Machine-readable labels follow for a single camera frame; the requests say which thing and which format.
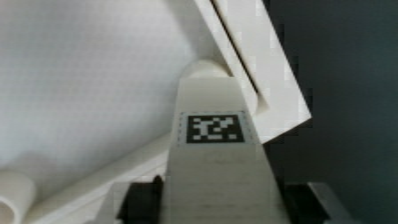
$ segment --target black strip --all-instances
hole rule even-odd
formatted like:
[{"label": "black strip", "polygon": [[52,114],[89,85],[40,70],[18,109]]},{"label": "black strip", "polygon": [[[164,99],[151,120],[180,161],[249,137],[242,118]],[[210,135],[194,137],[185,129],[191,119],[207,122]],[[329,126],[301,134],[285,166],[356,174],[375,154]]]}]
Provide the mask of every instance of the black strip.
[{"label": "black strip", "polygon": [[160,176],[153,183],[132,183],[118,214],[123,224],[159,224],[162,189]]},{"label": "black strip", "polygon": [[260,93],[258,91],[258,86],[256,86],[256,83],[255,83],[255,80],[253,80],[253,77],[251,77],[251,73],[249,73],[249,69],[247,69],[247,66],[246,66],[246,62],[244,62],[244,59],[240,57],[240,51],[237,49],[237,46],[235,46],[235,41],[233,41],[233,37],[231,37],[231,34],[230,34],[230,30],[228,30],[228,25],[223,21],[223,16],[221,16],[221,11],[219,11],[219,7],[217,7],[217,4],[215,4],[215,1],[212,0],[212,5],[214,5],[214,8],[215,8],[215,13],[217,13],[217,16],[221,18],[221,24],[223,24],[223,28],[226,30],[226,34],[228,34],[228,39],[231,41],[231,45],[233,45],[233,50],[235,50],[235,53],[237,53],[237,56],[239,56],[239,60],[240,60],[240,64],[242,64],[242,67],[244,67],[244,70],[246,70],[246,74],[247,74],[247,78],[249,78],[249,81],[251,81],[251,84],[253,84],[253,89],[256,91],[256,93]]}]

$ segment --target white panel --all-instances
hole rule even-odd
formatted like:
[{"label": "white panel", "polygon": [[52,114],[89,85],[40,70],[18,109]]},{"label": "white panel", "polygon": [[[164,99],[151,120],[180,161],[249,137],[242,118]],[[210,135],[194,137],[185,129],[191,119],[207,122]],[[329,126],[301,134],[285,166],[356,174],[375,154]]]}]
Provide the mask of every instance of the white panel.
[{"label": "white panel", "polygon": [[192,1],[0,0],[0,168],[40,200],[169,132],[203,58],[224,63]]}]

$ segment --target dark background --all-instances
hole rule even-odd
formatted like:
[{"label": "dark background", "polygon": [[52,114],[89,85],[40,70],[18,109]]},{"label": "dark background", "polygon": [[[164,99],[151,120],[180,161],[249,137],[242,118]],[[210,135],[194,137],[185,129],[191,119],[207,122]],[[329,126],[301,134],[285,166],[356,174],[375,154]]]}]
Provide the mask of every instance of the dark background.
[{"label": "dark background", "polygon": [[265,5],[313,112],[265,145],[276,174],[327,182],[365,223],[398,223],[398,1]]}]

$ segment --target white cylinder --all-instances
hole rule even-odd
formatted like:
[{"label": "white cylinder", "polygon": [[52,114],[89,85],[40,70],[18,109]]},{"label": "white cylinder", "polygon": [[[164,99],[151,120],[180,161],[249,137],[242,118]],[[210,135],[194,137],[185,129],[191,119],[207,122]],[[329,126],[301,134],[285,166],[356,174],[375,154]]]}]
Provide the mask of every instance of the white cylinder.
[{"label": "white cylinder", "polygon": [[0,223],[22,224],[36,199],[38,188],[29,177],[0,171]]}]

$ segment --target qr-like code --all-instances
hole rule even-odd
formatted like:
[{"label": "qr-like code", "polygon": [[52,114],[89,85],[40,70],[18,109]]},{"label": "qr-like code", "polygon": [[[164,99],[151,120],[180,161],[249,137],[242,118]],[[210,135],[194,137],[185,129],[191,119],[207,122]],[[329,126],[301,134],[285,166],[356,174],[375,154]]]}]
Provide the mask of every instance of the qr-like code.
[{"label": "qr-like code", "polygon": [[189,116],[187,143],[246,142],[239,115]]}]

